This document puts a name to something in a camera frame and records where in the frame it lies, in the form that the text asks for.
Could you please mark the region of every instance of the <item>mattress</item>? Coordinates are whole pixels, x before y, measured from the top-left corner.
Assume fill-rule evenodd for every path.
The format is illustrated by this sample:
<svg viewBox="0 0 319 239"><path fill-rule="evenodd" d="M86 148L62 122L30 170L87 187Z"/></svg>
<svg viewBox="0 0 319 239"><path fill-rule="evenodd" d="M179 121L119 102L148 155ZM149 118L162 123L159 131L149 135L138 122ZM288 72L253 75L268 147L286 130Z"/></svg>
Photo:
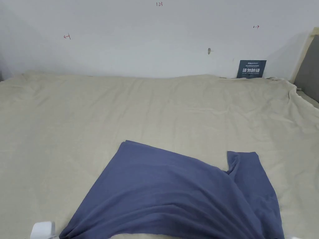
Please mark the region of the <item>mattress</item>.
<svg viewBox="0 0 319 239"><path fill-rule="evenodd" d="M29 72L0 83L2 237L27 238L40 221L59 234L125 140L222 170L228 150L255 151L286 237L319 234L319 109L288 81Z"/></svg>

